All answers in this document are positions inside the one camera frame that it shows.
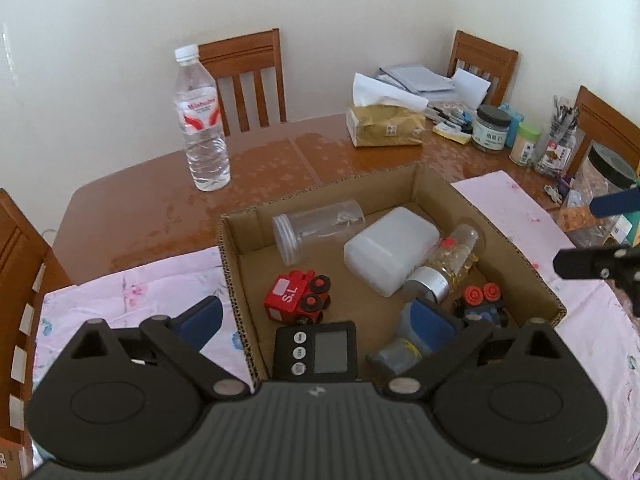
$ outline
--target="wall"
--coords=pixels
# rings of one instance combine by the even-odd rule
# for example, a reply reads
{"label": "wall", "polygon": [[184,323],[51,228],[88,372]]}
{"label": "wall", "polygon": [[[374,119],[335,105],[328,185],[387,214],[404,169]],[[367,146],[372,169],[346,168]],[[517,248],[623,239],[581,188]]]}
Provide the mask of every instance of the wall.
{"label": "wall", "polygon": [[640,0],[455,0],[454,15],[519,51],[511,102],[534,123],[583,84],[640,124]]}
{"label": "wall", "polygon": [[451,12],[450,0],[0,0],[0,186],[56,228],[78,187],[180,149],[182,44],[279,27],[298,120],[344,110],[355,71],[444,69]]}

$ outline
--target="small jar with green lid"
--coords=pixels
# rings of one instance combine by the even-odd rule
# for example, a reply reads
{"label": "small jar with green lid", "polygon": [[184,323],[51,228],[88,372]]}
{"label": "small jar with green lid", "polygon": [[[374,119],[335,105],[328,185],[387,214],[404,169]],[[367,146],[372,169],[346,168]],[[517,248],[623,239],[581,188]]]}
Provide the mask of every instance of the small jar with green lid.
{"label": "small jar with green lid", "polygon": [[540,130],[529,123],[521,122],[516,132],[516,140],[509,158],[518,166],[527,166],[533,157],[533,151],[540,138]]}

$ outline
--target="toy wheel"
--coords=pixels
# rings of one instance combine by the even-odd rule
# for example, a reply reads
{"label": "toy wheel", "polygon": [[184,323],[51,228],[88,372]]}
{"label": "toy wheel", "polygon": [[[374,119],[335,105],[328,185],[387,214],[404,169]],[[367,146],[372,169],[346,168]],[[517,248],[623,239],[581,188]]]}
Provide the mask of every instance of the toy wheel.
{"label": "toy wheel", "polygon": [[300,299],[300,307],[305,312],[316,312],[322,309],[322,298],[317,294],[307,294]]}
{"label": "toy wheel", "polygon": [[298,316],[296,318],[296,325],[310,325],[311,318],[309,316]]}
{"label": "toy wheel", "polygon": [[324,294],[331,288],[331,280],[328,276],[320,274],[309,282],[309,290],[316,294]]}

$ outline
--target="black timer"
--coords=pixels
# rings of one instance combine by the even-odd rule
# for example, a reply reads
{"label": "black timer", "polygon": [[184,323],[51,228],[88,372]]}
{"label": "black timer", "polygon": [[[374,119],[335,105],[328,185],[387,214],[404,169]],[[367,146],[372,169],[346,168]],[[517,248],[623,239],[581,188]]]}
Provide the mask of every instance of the black timer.
{"label": "black timer", "polygon": [[353,321],[279,328],[273,378],[299,383],[356,380],[358,355]]}

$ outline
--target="chair backrest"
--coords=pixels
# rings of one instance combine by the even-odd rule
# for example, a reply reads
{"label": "chair backrest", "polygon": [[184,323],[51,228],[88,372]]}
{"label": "chair backrest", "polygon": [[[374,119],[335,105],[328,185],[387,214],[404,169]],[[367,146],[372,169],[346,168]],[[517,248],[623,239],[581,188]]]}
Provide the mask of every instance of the chair backrest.
{"label": "chair backrest", "polygon": [[49,245],[0,189],[0,447],[30,448],[24,405],[31,396],[38,290]]}
{"label": "chair backrest", "polygon": [[462,30],[456,32],[447,76],[460,67],[491,82],[484,102],[500,106],[518,60],[518,51],[476,38]]}
{"label": "chair backrest", "polygon": [[[236,109],[240,130],[249,130],[249,119],[246,114],[246,104],[242,93],[240,75],[253,72],[255,100],[258,108],[260,127],[269,126],[267,103],[264,98],[262,85],[262,70],[274,67],[276,72],[276,87],[278,90],[278,108],[280,122],[287,122],[287,109],[284,101],[284,81],[282,78],[282,58],[280,56],[280,29],[274,28],[257,34],[239,36],[229,40],[216,41],[200,45],[200,62],[216,79],[230,77],[234,86]],[[225,135],[229,134],[229,124],[226,120],[225,107],[220,96],[218,86],[218,100]]]}
{"label": "chair backrest", "polygon": [[578,127],[584,131],[578,151],[567,170],[575,174],[592,140],[604,144],[633,168],[640,161],[640,128],[585,86],[580,87],[575,106],[580,108]]}

